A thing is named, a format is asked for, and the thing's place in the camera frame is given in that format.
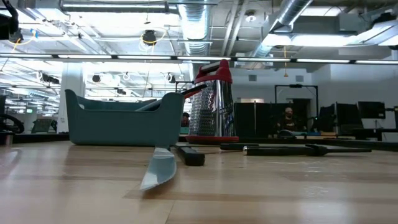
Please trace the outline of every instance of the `table surface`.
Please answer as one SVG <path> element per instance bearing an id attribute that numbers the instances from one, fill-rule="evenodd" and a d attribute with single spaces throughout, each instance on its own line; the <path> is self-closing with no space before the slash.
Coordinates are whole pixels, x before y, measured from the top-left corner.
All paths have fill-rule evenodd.
<path id="1" fill-rule="evenodd" d="M 398 223 L 398 154 L 177 159 L 173 180 L 139 185 L 151 147 L 70 142 L 0 148 L 2 224 Z"/>

